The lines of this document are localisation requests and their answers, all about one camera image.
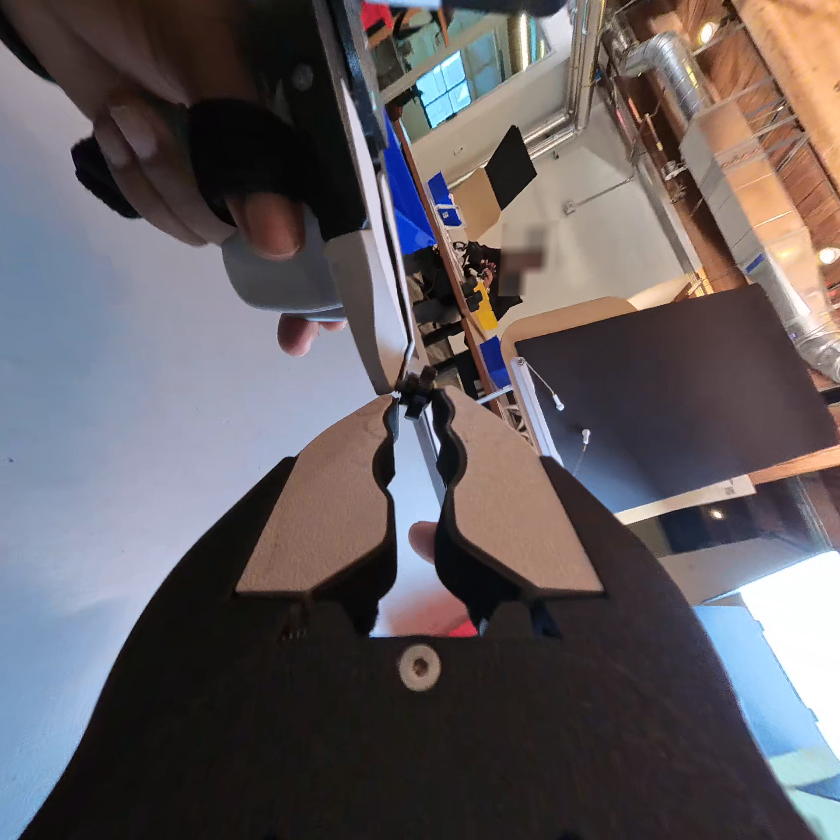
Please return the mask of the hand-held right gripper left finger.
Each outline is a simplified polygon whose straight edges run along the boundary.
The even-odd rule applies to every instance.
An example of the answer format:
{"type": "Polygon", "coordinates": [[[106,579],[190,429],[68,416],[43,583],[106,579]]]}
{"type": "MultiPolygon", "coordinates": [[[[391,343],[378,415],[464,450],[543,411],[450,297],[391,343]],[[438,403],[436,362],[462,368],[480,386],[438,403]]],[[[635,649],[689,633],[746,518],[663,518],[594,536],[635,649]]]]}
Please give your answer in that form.
{"type": "Polygon", "coordinates": [[[339,604],[369,634],[396,582],[392,395],[376,397],[315,437],[293,467],[236,584],[242,596],[310,609],[339,604]]]}

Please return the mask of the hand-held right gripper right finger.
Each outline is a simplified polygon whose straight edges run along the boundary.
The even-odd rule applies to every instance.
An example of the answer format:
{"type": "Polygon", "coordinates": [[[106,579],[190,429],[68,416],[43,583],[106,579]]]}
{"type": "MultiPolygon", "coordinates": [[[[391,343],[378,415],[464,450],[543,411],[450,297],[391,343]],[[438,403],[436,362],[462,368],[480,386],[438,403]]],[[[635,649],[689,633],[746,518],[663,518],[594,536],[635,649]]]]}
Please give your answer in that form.
{"type": "Polygon", "coordinates": [[[433,393],[432,416],[445,489],[435,568],[476,628],[505,603],[534,615],[549,602],[603,596],[552,484],[549,467],[559,464],[454,387],[433,393]]]}

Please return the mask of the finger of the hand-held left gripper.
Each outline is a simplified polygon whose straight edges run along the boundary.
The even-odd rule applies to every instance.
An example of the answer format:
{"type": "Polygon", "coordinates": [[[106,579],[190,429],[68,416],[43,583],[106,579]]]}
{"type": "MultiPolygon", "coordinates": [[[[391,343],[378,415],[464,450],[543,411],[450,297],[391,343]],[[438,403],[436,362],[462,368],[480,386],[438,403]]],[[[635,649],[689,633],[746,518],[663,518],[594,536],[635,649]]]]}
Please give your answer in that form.
{"type": "Polygon", "coordinates": [[[386,170],[381,157],[369,152],[360,117],[347,85],[340,86],[340,108],[366,220],[360,230],[329,240],[324,255],[329,264],[353,341],[374,392],[397,392],[402,352],[406,344],[385,237],[378,174],[386,170]]]}
{"type": "Polygon", "coordinates": [[[403,264],[401,242],[397,231],[396,210],[393,204],[393,194],[387,176],[387,170],[381,170],[378,174],[378,188],[381,198],[381,210],[385,226],[385,237],[389,249],[390,261],[392,264],[397,308],[399,309],[402,325],[406,334],[406,347],[402,352],[401,375],[417,373],[421,360],[417,349],[417,323],[413,314],[413,303],[410,298],[409,288],[406,279],[406,272],[403,264]]]}

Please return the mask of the blue plastic bin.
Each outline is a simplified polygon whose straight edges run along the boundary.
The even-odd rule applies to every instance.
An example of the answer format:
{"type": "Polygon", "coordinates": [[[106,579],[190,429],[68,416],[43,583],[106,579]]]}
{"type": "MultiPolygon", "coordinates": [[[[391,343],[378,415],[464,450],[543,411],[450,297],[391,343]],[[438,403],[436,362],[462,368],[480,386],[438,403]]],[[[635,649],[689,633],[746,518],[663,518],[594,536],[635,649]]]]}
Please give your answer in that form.
{"type": "Polygon", "coordinates": [[[463,227],[460,210],[442,172],[438,172],[427,182],[428,191],[434,201],[437,215],[447,228],[463,227]]]}
{"type": "Polygon", "coordinates": [[[386,121],[388,146],[384,151],[385,168],[391,189],[397,233],[403,256],[435,246],[437,243],[421,197],[408,168],[393,124],[386,121]]]}

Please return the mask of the small black item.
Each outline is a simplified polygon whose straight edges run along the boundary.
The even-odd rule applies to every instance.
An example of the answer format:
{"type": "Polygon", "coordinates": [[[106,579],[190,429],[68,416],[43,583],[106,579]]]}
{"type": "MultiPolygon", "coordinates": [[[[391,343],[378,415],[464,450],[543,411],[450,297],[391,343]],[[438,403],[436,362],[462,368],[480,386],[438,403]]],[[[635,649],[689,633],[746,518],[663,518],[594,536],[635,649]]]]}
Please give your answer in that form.
{"type": "Polygon", "coordinates": [[[417,422],[432,401],[436,390],[438,370],[432,365],[425,365],[419,373],[409,373],[397,389],[398,402],[405,407],[405,417],[417,422]]]}

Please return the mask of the person's left forearm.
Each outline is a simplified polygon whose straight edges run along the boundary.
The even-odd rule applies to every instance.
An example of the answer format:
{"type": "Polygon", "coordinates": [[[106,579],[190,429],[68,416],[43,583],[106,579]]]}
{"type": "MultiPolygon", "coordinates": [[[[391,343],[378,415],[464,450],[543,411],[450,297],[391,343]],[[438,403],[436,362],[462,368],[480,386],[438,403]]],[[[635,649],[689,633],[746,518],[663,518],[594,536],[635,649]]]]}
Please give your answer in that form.
{"type": "Polygon", "coordinates": [[[20,37],[3,9],[1,10],[1,42],[24,67],[33,72],[37,77],[53,85],[56,84],[56,80],[48,73],[47,69],[43,67],[39,59],[20,37]]]}

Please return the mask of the long wooden table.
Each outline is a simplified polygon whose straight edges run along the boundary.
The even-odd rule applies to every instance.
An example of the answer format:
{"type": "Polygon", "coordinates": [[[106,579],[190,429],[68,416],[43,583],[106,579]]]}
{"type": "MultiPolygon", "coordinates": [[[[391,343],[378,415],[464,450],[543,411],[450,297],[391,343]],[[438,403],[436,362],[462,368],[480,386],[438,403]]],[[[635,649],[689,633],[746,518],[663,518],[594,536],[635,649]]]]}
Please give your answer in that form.
{"type": "Polygon", "coordinates": [[[412,145],[408,139],[401,120],[392,121],[393,131],[398,143],[401,146],[404,159],[411,176],[413,183],[418,192],[421,204],[423,205],[424,213],[427,217],[432,231],[436,237],[438,250],[444,263],[447,273],[449,285],[453,291],[458,313],[460,315],[459,323],[462,328],[463,336],[469,353],[476,366],[477,375],[482,386],[484,397],[487,399],[484,407],[493,412],[500,420],[510,425],[510,418],[506,412],[508,403],[503,397],[505,394],[497,395],[497,388],[492,381],[487,369],[487,364],[484,356],[480,350],[480,344],[486,339],[486,335],[482,332],[477,322],[473,319],[469,311],[467,302],[461,284],[463,282],[463,270],[458,262],[447,228],[443,225],[438,214],[438,210],[433,202],[431,193],[428,190],[427,184],[413,158],[412,145]]]}

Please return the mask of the black wood-framed board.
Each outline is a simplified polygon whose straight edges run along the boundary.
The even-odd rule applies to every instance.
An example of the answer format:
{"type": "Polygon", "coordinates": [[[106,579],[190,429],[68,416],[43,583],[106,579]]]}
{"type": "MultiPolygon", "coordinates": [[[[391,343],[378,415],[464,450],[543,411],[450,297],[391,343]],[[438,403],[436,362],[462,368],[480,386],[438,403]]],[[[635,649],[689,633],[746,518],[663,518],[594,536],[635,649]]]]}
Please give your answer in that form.
{"type": "Polygon", "coordinates": [[[467,239],[480,240],[536,176],[522,133],[512,124],[488,162],[451,192],[467,239]]]}
{"type": "Polygon", "coordinates": [[[604,297],[500,336],[592,430],[575,478],[624,523],[742,494],[743,480],[838,444],[817,391],[756,285],[637,310],[604,297]]]}

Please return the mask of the studio light panel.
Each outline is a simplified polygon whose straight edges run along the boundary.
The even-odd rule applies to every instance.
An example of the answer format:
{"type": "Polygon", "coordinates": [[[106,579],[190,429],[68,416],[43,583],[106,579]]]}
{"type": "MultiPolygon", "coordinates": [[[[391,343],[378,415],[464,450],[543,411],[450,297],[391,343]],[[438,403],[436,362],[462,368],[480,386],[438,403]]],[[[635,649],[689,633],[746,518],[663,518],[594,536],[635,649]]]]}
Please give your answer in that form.
{"type": "Polygon", "coordinates": [[[695,611],[778,782],[804,812],[838,812],[838,552],[695,611]]]}

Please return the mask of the silver vertical duct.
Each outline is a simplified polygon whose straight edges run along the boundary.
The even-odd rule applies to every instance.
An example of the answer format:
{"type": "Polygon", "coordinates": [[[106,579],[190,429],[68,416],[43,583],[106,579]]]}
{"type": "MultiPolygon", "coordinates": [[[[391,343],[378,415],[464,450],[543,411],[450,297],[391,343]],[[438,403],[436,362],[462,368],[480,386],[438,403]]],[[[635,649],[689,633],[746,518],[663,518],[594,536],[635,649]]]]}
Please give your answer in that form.
{"type": "Polygon", "coordinates": [[[547,36],[554,57],[542,69],[532,63],[508,83],[507,100],[515,111],[514,123],[520,123],[525,116],[526,102],[535,94],[546,92],[545,81],[551,70],[559,68],[558,60],[563,59],[565,64],[563,107],[534,123],[522,135],[531,161],[554,153],[586,129],[592,111],[605,10],[605,1],[561,2],[549,16],[528,18],[540,35],[547,36]]]}

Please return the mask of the silver ventilation duct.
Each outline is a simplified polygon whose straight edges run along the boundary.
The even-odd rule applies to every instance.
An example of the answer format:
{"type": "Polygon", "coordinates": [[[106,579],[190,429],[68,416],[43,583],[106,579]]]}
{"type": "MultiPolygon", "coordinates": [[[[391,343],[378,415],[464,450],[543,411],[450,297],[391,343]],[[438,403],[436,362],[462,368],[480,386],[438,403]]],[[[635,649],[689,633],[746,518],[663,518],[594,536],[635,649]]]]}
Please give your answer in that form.
{"type": "Polygon", "coordinates": [[[811,234],[767,151],[732,100],[714,102],[675,32],[628,49],[624,77],[654,71],[675,98],[686,133],[682,161],[747,281],[764,291],[803,360],[839,383],[839,331],[811,234]]]}

